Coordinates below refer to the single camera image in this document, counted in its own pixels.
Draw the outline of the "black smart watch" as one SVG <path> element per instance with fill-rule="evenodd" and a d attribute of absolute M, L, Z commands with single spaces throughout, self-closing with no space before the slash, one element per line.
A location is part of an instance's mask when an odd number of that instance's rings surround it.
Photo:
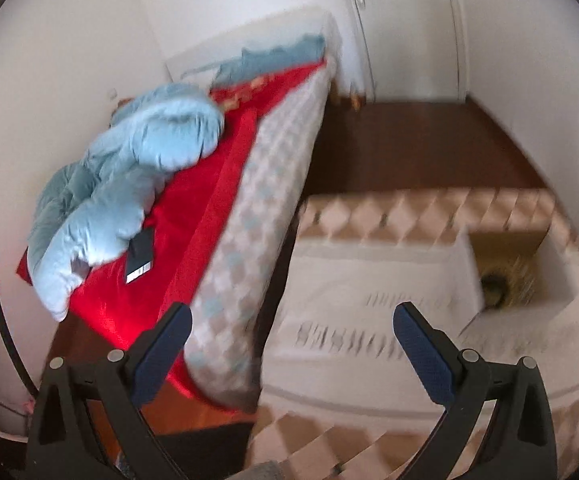
<path fill-rule="evenodd" d="M 502 308 L 510 290 L 506 277 L 495 272 L 483 274 L 480 278 L 480 285 L 483 290 L 485 308 L 489 310 Z"/>

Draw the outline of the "white cardboard box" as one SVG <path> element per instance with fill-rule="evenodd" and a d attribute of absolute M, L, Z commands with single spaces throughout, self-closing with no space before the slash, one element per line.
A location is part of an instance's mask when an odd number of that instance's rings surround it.
<path fill-rule="evenodd" d="M 477 322 L 505 328 L 542 325 L 578 296 L 564 249 L 549 230 L 468 231 L 466 240 L 475 266 Z M 510 287 L 498 310 L 483 304 L 480 278 L 492 272 L 504 275 Z"/>

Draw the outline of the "grey checkered quilt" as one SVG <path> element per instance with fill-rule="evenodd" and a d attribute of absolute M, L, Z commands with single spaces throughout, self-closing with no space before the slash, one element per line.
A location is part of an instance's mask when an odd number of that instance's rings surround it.
<path fill-rule="evenodd" d="M 200 392 L 227 410 L 256 408 L 257 318 L 303 192 L 336 68 L 326 55 L 257 123 L 231 214 L 195 292 L 183 361 Z"/>

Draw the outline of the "checkered beige table cloth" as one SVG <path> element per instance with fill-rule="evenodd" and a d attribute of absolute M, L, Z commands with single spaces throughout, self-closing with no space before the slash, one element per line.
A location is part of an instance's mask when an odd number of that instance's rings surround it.
<path fill-rule="evenodd" d="M 286 479 L 579 479 L 579 232 L 547 190 L 311 197 L 261 388 Z"/>

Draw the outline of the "black phone on bed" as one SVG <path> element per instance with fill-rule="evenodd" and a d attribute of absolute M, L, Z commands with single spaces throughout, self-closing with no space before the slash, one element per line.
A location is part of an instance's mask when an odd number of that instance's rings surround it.
<path fill-rule="evenodd" d="M 155 229 L 150 226 L 130 240 L 126 252 L 126 284 L 129 284 L 152 269 L 154 261 Z"/>

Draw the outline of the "light blue duvet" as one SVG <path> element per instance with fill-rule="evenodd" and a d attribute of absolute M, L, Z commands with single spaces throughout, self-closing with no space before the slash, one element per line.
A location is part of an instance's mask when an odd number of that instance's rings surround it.
<path fill-rule="evenodd" d="M 50 178 L 33 214 L 27 268 L 55 321 L 92 269 L 128 249 L 171 178 L 216 151 L 223 129 L 206 92 L 165 84 L 115 110 L 84 155 Z"/>

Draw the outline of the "bottle on floor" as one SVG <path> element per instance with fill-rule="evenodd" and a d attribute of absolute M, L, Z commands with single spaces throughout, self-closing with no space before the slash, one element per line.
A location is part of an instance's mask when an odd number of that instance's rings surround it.
<path fill-rule="evenodd" d="M 363 107 L 364 96 L 362 96 L 362 94 L 353 92 L 349 96 L 349 101 L 352 110 L 354 110 L 355 112 L 359 112 L 359 110 L 361 110 L 361 108 Z"/>

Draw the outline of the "white door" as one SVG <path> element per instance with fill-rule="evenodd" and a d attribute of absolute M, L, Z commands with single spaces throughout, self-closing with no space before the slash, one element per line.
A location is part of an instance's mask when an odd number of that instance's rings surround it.
<path fill-rule="evenodd" d="M 459 0 L 353 0 L 376 101 L 459 102 L 465 52 Z"/>

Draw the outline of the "teal pillow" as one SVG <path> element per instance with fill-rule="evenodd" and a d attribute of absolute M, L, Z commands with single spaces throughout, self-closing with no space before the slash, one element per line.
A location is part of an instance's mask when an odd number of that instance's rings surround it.
<path fill-rule="evenodd" d="M 242 55 L 239 58 L 220 65 L 212 86 L 214 88 L 230 87 L 264 74 L 318 63 L 324 58 L 325 49 L 326 41 L 322 35 L 305 35 L 289 46 L 278 46 L 270 50 L 242 49 Z"/>

